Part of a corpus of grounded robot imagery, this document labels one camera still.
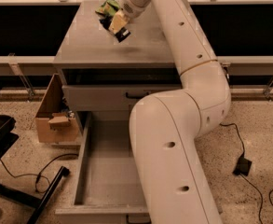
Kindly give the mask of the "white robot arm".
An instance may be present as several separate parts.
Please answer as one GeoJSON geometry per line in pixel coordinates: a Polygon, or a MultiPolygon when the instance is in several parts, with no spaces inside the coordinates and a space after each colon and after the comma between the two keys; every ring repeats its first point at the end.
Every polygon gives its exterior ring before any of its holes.
{"type": "Polygon", "coordinates": [[[154,6],[182,87],[145,96],[130,113],[130,142],[152,224],[223,224],[203,172],[196,138],[231,105],[222,66],[182,0],[119,0],[129,18],[154,6]]]}

